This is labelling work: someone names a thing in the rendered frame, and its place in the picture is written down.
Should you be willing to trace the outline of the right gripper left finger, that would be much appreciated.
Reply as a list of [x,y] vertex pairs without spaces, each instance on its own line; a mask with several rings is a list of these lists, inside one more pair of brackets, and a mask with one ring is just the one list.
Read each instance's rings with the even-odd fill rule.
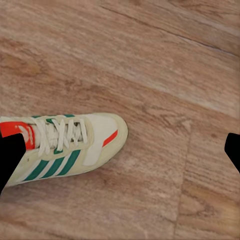
[[0,193],[26,152],[21,133],[0,138]]

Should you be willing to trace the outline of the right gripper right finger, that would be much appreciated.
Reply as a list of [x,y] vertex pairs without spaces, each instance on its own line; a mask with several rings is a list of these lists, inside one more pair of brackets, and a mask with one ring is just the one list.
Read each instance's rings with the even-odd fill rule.
[[240,172],[240,134],[229,133],[224,150]]

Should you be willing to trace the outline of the gym shoe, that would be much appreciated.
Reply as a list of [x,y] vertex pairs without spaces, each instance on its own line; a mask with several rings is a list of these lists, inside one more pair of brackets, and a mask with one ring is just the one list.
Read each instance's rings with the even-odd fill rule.
[[0,117],[0,139],[21,133],[26,152],[4,188],[92,171],[109,161],[129,135],[118,114]]

